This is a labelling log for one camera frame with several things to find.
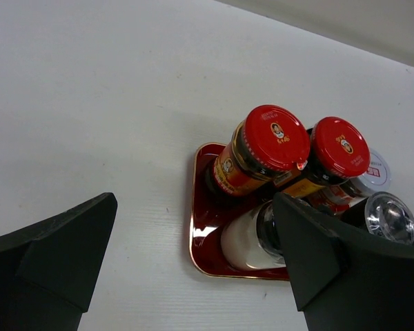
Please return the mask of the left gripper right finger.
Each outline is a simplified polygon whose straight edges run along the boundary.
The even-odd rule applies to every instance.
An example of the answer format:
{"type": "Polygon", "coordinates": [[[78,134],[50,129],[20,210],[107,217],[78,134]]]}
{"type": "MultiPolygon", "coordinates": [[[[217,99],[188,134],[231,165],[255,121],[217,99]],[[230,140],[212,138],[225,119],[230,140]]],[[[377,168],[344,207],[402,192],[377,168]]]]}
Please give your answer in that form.
{"type": "Polygon", "coordinates": [[[414,330],[414,247],[278,193],[275,226],[309,330],[414,330]]]}

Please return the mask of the white-lid paste jar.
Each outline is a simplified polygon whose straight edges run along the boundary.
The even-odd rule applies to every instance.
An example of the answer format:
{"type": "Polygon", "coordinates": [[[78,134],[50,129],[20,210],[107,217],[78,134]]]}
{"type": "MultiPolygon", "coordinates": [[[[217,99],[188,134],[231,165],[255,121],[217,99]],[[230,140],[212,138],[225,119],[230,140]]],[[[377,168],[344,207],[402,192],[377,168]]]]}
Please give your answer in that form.
{"type": "Polygon", "coordinates": [[[382,155],[370,149],[367,171],[347,182],[322,188],[304,198],[312,207],[341,214],[376,192],[387,191],[391,185],[391,169],[382,155]]]}

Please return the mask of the red-lid chili sauce jar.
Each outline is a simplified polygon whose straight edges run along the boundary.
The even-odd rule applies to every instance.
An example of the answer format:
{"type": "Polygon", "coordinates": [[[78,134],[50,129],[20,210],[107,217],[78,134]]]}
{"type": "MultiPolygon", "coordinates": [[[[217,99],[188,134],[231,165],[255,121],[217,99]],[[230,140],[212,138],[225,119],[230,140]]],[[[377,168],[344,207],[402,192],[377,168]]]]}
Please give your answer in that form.
{"type": "Polygon", "coordinates": [[[206,185],[219,197],[245,197],[306,165],[310,150],[309,135],[292,112],[276,105],[257,106],[208,164],[206,185]]]}

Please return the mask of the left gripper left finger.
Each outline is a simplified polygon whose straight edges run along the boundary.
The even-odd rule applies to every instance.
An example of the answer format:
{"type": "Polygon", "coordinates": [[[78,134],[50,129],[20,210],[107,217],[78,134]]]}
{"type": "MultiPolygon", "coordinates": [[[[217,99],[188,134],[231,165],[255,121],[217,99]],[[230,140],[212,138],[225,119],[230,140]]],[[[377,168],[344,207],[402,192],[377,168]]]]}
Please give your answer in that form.
{"type": "Polygon", "coordinates": [[[117,213],[111,192],[0,236],[0,330],[77,330],[117,213]]]}

